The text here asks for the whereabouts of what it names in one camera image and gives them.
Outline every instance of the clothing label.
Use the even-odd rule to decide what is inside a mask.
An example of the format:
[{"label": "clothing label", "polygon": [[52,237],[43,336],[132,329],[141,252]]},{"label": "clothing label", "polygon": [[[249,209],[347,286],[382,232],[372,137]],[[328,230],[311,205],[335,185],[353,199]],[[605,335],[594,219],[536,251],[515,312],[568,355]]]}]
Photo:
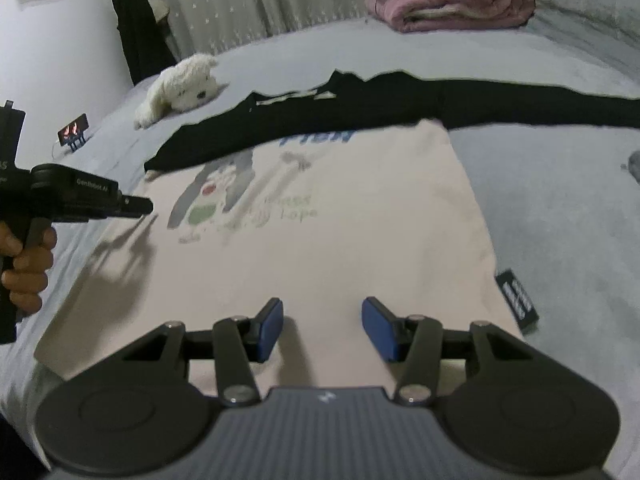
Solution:
[{"label": "clothing label", "polygon": [[267,99],[266,101],[256,101],[255,103],[258,106],[272,105],[274,103],[281,103],[291,98],[299,98],[299,97],[311,97],[312,95],[316,95],[318,93],[318,89],[313,90],[305,90],[302,92],[293,92],[289,94],[279,95],[271,99]]},{"label": "clothing label", "polygon": [[540,316],[533,306],[533,302],[518,281],[511,269],[507,269],[495,277],[504,299],[511,309],[513,317],[518,323],[520,331],[524,334],[535,328]]}]

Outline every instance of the wall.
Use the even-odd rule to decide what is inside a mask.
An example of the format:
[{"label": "wall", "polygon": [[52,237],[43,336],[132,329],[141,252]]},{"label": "wall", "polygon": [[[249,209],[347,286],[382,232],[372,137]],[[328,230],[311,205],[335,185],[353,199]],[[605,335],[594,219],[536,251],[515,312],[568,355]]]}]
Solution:
[{"label": "wall", "polygon": [[111,0],[0,0],[0,104],[26,112],[19,167],[51,162],[62,126],[97,124],[131,86]]}]

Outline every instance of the small display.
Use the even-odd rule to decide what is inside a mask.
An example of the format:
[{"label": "small display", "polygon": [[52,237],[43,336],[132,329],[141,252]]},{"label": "small display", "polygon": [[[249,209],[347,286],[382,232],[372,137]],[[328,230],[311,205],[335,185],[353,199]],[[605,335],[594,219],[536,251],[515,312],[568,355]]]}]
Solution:
[{"label": "small display", "polygon": [[60,146],[69,145],[72,152],[77,150],[79,147],[84,146],[84,143],[86,142],[84,140],[84,132],[88,128],[89,121],[86,118],[86,114],[82,114],[75,121],[72,121],[58,132]]}]

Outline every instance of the logo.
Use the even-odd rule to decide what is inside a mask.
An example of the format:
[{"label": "logo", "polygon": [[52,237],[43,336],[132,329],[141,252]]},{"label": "logo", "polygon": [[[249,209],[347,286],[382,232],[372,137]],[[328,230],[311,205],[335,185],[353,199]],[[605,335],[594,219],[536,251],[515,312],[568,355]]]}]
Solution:
[{"label": "logo", "polygon": [[524,311],[522,305],[520,304],[520,297],[516,296],[513,289],[509,286],[508,283],[505,283],[502,286],[502,290],[504,291],[504,295],[508,298],[509,303],[511,303],[511,306],[515,310],[518,319],[522,321],[527,313]]},{"label": "logo", "polygon": [[76,184],[78,184],[78,186],[84,186],[90,189],[95,189],[96,191],[103,191],[103,192],[108,191],[107,187],[103,186],[102,184],[96,184],[95,182],[91,182],[89,180],[82,180],[81,178],[78,178],[76,180]]},{"label": "logo", "polygon": [[513,290],[516,291],[518,299],[522,301],[522,304],[524,305],[524,308],[527,309],[527,312],[531,312],[533,310],[533,305],[531,304],[531,300],[527,296],[527,293],[520,286],[520,283],[518,283],[517,280],[513,280],[511,286],[513,287]]},{"label": "logo", "polygon": [[329,402],[331,402],[332,400],[337,399],[338,396],[336,394],[334,394],[333,392],[325,392],[322,395],[318,395],[318,400],[320,402],[324,402],[325,404],[328,404]]}]

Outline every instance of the black shirt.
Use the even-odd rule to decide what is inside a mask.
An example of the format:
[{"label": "black shirt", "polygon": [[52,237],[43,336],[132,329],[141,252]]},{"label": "black shirt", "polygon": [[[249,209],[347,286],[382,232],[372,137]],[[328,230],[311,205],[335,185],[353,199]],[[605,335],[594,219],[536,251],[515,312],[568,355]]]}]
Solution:
[{"label": "black shirt", "polygon": [[280,99],[252,92],[238,106],[180,127],[146,170],[189,168],[270,140],[437,119],[447,129],[487,123],[593,124],[640,128],[640,101],[558,86],[483,80],[421,80],[406,72],[368,81],[334,72],[309,92]]}]

